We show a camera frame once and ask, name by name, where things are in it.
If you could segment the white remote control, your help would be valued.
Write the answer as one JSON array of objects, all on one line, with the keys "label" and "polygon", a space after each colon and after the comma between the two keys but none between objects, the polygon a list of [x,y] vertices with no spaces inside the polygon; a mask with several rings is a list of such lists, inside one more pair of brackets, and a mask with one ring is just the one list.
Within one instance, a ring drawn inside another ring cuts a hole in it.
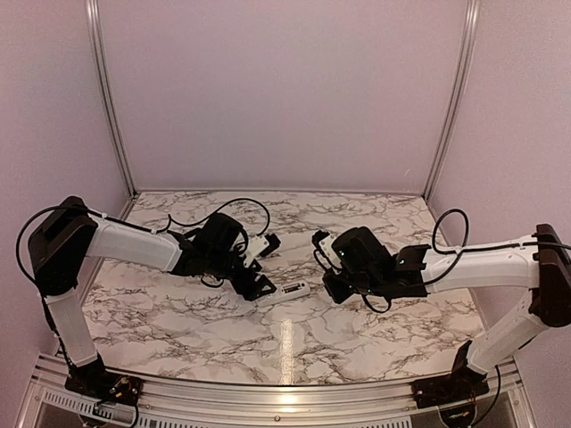
[{"label": "white remote control", "polygon": [[281,285],[272,294],[265,295],[256,300],[259,308],[273,306],[290,300],[303,298],[310,295],[310,287],[304,282],[296,282]]}]

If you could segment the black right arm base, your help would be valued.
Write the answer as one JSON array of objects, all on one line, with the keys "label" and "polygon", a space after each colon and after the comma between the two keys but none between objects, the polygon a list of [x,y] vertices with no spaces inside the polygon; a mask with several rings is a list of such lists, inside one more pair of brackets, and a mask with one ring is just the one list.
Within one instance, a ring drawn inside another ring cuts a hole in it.
[{"label": "black right arm base", "polygon": [[446,405],[473,399],[490,391],[486,374],[462,367],[449,374],[416,380],[411,384],[418,408]]}]

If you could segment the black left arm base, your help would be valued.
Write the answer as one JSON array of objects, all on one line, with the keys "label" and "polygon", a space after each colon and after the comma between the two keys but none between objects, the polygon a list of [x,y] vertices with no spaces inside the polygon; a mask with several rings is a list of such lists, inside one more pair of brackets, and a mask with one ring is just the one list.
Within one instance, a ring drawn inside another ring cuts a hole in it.
[{"label": "black left arm base", "polygon": [[103,367],[83,366],[70,372],[64,388],[77,394],[134,407],[142,390],[142,379],[128,374],[109,372]]}]

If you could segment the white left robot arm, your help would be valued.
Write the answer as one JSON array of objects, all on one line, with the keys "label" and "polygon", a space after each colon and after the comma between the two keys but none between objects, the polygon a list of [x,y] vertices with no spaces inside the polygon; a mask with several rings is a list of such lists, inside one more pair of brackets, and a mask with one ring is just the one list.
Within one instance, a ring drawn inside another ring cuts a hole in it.
[{"label": "white left robot arm", "polygon": [[79,305],[77,286],[85,259],[115,259],[174,276],[211,276],[231,283],[247,301],[276,286],[261,273],[260,258],[279,248],[267,231],[248,236],[236,219],[215,210],[179,233],[137,226],[89,209],[70,196],[42,210],[44,221],[28,239],[29,280],[43,300],[46,319],[68,359],[70,377],[95,397],[112,390],[112,376],[96,349]]}]

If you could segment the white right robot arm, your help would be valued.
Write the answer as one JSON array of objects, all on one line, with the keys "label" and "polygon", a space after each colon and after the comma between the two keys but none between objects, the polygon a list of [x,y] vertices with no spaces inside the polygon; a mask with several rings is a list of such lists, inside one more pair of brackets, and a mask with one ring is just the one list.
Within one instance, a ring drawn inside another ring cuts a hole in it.
[{"label": "white right robot arm", "polygon": [[365,226],[338,236],[319,231],[311,240],[330,264],[323,283],[337,304],[353,294],[392,302],[462,288],[525,289],[508,314],[459,349],[442,381],[450,399],[463,398],[477,379],[538,334],[570,324],[570,257],[548,224],[503,243],[442,249],[420,244],[395,254]]}]

